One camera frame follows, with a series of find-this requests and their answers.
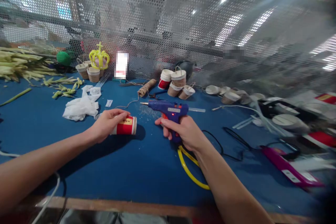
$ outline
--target yellow power cord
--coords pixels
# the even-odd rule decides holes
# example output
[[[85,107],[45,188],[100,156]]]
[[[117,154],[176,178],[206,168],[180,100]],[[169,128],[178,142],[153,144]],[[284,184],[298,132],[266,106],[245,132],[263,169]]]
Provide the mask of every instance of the yellow power cord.
[[[185,149],[183,149],[183,147],[180,145],[178,147],[178,150],[177,150],[177,153],[178,153],[178,156],[180,158],[180,161],[181,161],[181,165],[184,169],[184,171],[186,172],[186,174],[189,176],[189,178],[191,178],[192,181],[194,181],[194,183],[196,185],[198,185],[199,187],[202,187],[203,189],[205,190],[210,190],[210,187],[206,184],[203,184],[202,182],[200,182],[199,180],[197,180],[192,174],[191,172],[189,171],[187,165],[185,164],[185,161],[183,159],[183,155],[182,155],[182,152],[184,155],[186,155],[191,161],[193,161],[198,167],[200,166],[198,164],[198,161],[196,159],[194,159]]]

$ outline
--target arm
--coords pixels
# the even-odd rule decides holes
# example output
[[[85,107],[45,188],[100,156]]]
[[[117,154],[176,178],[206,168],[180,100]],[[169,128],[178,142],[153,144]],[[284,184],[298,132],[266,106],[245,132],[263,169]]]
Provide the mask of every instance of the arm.
[[[105,110],[86,131],[0,164],[0,214],[81,152],[104,139],[129,112]]]
[[[164,126],[163,135],[169,140],[168,129],[176,131],[184,146],[194,152],[226,224],[273,223],[190,116],[183,117],[180,124],[163,118],[155,124]]]

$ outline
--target black power cord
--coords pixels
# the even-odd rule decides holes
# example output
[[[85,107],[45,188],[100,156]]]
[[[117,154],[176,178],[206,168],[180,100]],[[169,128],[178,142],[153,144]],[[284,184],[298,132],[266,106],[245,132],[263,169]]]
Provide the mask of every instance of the black power cord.
[[[228,158],[231,158],[233,160],[236,160],[238,162],[241,162],[243,161],[244,159],[244,152],[245,151],[259,151],[260,149],[256,149],[256,148],[253,148],[251,145],[249,145],[240,135],[238,135],[236,132],[234,132],[233,130],[231,130],[230,128],[227,128],[227,127],[223,127],[223,130],[230,134],[231,136],[233,136],[239,143],[241,143],[242,145],[244,145],[247,149],[245,150],[242,150],[239,152],[238,154],[238,157],[234,157],[234,156],[231,156],[229,154],[226,154],[224,153],[224,149],[223,149],[223,146],[220,144],[220,142],[217,140],[217,138],[211,134],[209,131],[207,130],[202,130],[202,132],[206,132],[208,133],[210,136],[213,137],[213,139],[216,140],[216,142],[218,143],[219,147],[220,147],[220,151],[219,151],[219,154],[221,156],[226,156]],[[289,154],[286,154],[286,155],[283,155],[282,157],[286,160],[293,160],[295,159],[296,157],[298,157],[300,154],[301,154],[301,151],[300,149],[296,146],[296,145],[293,145],[293,144],[289,144],[289,143],[285,143],[285,142],[272,142],[272,143],[269,143],[266,145],[266,147],[270,146],[270,145],[273,145],[273,144],[285,144],[285,145],[291,145],[293,147],[295,147],[297,149],[297,151],[294,151],[292,153],[289,153]]]

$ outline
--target workbench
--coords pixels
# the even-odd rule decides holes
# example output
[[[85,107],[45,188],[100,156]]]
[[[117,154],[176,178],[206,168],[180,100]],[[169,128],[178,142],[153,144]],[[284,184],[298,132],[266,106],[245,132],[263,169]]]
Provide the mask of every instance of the workbench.
[[[0,123],[2,151],[25,154],[83,132],[95,122],[91,116],[78,122],[63,118],[65,104],[71,98],[59,97],[54,100],[51,98],[55,92],[53,88],[38,85],[15,101],[0,107],[0,118],[3,119]],[[21,80],[20,84],[0,80],[0,103],[26,88],[28,83],[25,80]],[[136,100],[138,89],[139,86],[119,87],[119,82],[108,80],[101,89],[102,96],[97,100],[99,112],[119,105],[125,106]],[[158,91],[155,87],[150,92]],[[81,97],[82,90],[77,91],[75,96]],[[196,90],[195,95],[187,101],[167,94],[161,94],[160,98],[206,109],[205,113],[189,112],[200,129],[211,132],[229,155],[238,155],[240,150],[245,149],[222,127],[231,128],[249,118],[253,111],[239,107],[211,111],[221,105],[220,98],[201,90]],[[105,107],[107,99],[113,100],[111,108]],[[67,197],[66,207],[69,208],[190,216],[193,209],[205,202],[214,203],[212,193],[197,186],[186,175],[175,146],[163,137],[162,127],[154,124],[160,112],[140,104],[148,99],[148,96],[140,98],[139,102],[130,104],[127,109],[138,118],[136,135],[110,136],[59,170],[62,181],[56,192],[58,197],[51,201],[50,207],[62,207],[62,197]],[[235,131],[254,148],[277,140],[263,127],[253,124]],[[220,150],[217,142],[205,134]],[[224,159],[266,211],[275,216],[273,219],[277,220],[276,216],[280,218],[278,214],[312,216],[315,213],[314,209],[319,204],[317,199],[292,184],[261,152],[245,152],[242,162],[226,157]],[[8,160],[8,157],[0,156],[1,163]],[[188,158],[185,161],[191,173],[206,183],[201,170]],[[56,177],[52,176],[32,194],[49,195],[55,184]]]

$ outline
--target blue glue gun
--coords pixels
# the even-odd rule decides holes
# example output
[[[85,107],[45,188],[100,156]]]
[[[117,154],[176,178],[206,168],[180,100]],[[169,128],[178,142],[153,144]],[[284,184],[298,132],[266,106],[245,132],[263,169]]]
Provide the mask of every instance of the blue glue gun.
[[[151,109],[155,111],[160,111],[162,113],[162,117],[168,120],[171,120],[175,123],[180,123],[180,117],[187,115],[189,111],[188,104],[180,104],[171,103],[169,101],[163,100],[150,100],[147,103],[141,103],[143,105],[147,105]],[[173,137],[172,141],[174,143],[180,143],[182,141],[181,137],[175,131],[171,132]]]

